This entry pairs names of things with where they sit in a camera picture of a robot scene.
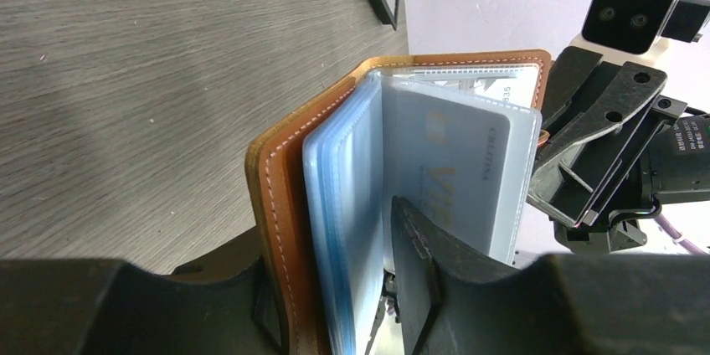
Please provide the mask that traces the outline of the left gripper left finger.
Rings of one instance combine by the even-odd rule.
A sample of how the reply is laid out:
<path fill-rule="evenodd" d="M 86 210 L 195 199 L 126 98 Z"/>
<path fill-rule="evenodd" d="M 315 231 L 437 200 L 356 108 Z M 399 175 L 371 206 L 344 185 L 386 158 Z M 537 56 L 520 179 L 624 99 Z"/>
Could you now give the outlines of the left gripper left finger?
<path fill-rule="evenodd" d="M 282 354 L 257 229 L 156 275 L 118 259 L 3 260 L 4 354 Z"/>

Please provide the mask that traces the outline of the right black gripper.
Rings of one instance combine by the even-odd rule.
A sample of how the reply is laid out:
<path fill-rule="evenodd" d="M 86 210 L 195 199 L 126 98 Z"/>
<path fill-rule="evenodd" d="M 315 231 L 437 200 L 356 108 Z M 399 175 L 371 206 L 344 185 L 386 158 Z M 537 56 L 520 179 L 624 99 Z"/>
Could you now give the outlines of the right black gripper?
<path fill-rule="evenodd" d="M 660 218 L 669 204 L 709 199 L 709 115 L 658 96 L 666 72 L 599 64 L 602 57 L 568 46 L 554 61 L 542 128 L 574 96 L 573 117 L 539 150 L 527 195 L 574 253 L 640 248 L 648 241 L 643 220 Z"/>

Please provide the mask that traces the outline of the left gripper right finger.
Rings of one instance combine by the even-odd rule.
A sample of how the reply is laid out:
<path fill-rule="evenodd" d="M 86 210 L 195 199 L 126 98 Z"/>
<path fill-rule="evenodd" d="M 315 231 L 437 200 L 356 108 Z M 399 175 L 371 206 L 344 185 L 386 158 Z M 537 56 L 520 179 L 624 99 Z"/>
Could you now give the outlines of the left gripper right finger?
<path fill-rule="evenodd" d="M 543 255 L 518 270 L 391 213 L 408 354 L 706 354 L 706 255 Z"/>

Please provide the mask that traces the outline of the silver VIP card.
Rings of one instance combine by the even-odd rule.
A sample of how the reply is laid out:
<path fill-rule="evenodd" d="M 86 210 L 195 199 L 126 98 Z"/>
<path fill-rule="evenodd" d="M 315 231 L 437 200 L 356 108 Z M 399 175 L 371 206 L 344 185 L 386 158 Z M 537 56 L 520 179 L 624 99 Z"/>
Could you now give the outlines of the silver VIP card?
<path fill-rule="evenodd" d="M 507 261 L 516 207 L 500 203 L 512 108 L 424 85 L 385 92 L 384 198 L 408 199 L 436 226 Z"/>

